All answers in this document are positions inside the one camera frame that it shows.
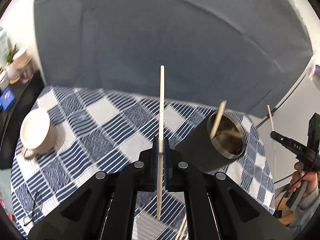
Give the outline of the person's right hand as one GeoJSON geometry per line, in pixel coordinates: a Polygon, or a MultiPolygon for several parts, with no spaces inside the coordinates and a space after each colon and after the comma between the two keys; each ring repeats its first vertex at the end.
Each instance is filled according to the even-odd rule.
{"type": "Polygon", "coordinates": [[[291,188],[289,192],[295,192],[302,184],[302,181],[298,181],[295,185],[293,185],[300,177],[304,177],[304,181],[308,181],[308,186],[304,192],[304,197],[311,194],[318,187],[318,175],[316,172],[308,172],[304,171],[299,172],[300,163],[295,163],[294,165],[295,172],[292,174],[292,179],[290,181],[291,188]]]}

